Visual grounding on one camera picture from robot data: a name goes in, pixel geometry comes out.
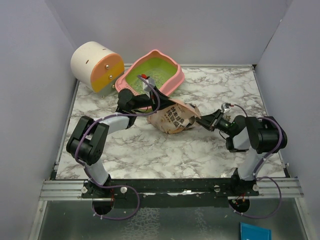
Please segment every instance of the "gray wall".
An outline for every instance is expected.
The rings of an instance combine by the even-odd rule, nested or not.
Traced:
[[[75,46],[125,63],[159,49],[180,64],[256,64],[291,0],[46,0]]]
[[[282,155],[300,179],[320,237],[319,11],[319,0],[294,0],[256,73],[269,114],[288,135]]]
[[[75,80],[72,45],[43,0],[0,7],[0,235],[28,238]]]

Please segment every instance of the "brown paper bag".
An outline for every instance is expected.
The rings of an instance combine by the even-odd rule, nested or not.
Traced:
[[[176,134],[192,127],[195,117],[200,118],[201,114],[197,106],[185,104],[176,99],[170,100],[175,102],[175,105],[148,116],[148,123],[166,134]]]

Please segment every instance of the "yellow panel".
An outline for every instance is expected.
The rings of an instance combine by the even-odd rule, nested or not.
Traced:
[[[120,74],[125,71],[125,66],[122,61],[118,62],[113,68],[110,68],[106,73],[94,82],[91,82],[93,91],[100,92],[106,85],[112,82]]]

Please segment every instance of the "cylindrical container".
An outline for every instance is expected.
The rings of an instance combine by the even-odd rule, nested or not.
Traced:
[[[75,50],[70,65],[73,75],[100,96],[111,93],[115,81],[125,71],[121,56],[95,41]]]

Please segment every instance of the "white marble surface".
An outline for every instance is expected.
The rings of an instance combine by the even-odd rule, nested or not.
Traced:
[[[265,109],[253,71],[248,68],[183,69],[185,81],[171,95],[198,106],[202,115],[213,113],[222,103],[243,106],[250,116],[263,116]],[[66,152],[67,141],[79,118],[100,118],[117,107],[117,95],[100,99],[80,84],[64,141],[57,179],[85,179],[84,169]],[[233,119],[243,114],[237,107],[228,113]],[[230,177],[246,153],[230,153],[219,132],[198,126],[178,134],[165,134],[138,117],[135,125],[108,135],[102,159],[114,179],[131,178],[219,178]],[[284,177],[278,154],[272,156],[259,176]]]

